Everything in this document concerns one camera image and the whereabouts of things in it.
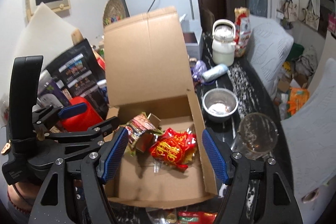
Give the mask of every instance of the white kettle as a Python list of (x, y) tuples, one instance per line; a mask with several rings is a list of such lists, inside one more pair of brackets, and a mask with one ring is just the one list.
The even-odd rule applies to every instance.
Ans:
[(212, 60), (217, 65), (231, 66), (235, 58), (236, 27), (232, 21), (217, 20), (212, 27)]

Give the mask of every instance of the white cutting board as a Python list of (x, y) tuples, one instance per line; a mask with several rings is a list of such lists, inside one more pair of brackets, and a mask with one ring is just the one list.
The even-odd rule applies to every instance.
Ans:
[(73, 46), (71, 33), (75, 29), (41, 3), (18, 39), (14, 58), (43, 55), (44, 69), (55, 57)]

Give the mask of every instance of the glass cup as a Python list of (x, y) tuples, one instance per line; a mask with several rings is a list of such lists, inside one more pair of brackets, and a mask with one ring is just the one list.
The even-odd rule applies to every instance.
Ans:
[(271, 118), (262, 113), (251, 113), (243, 118), (231, 150), (256, 160), (272, 151), (278, 141), (278, 130)]

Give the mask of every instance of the kettle handle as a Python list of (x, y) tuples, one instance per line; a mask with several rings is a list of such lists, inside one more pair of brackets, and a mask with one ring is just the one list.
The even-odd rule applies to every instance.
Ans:
[(220, 20), (217, 20), (214, 24), (213, 24), (213, 27), (212, 27), (212, 36), (215, 35), (215, 29), (218, 25), (221, 25), (221, 24), (224, 24), (224, 25), (229, 25), (230, 27), (232, 27), (233, 29), (233, 32), (234, 32), (234, 35), (236, 36), (236, 26), (235, 24), (230, 21), (230, 20), (227, 20), (227, 19), (220, 19)]

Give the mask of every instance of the canvas bag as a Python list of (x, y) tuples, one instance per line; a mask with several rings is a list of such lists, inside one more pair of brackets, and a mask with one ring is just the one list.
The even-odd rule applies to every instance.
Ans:
[(309, 0), (307, 8), (303, 10), (305, 12), (305, 18), (303, 22), (306, 23), (308, 26), (312, 27), (314, 30), (318, 30), (320, 17), (315, 15), (313, 2)]
[(284, 17), (287, 19), (288, 22), (298, 20), (299, 7), (297, 4), (294, 4), (292, 0), (286, 0), (284, 11)]

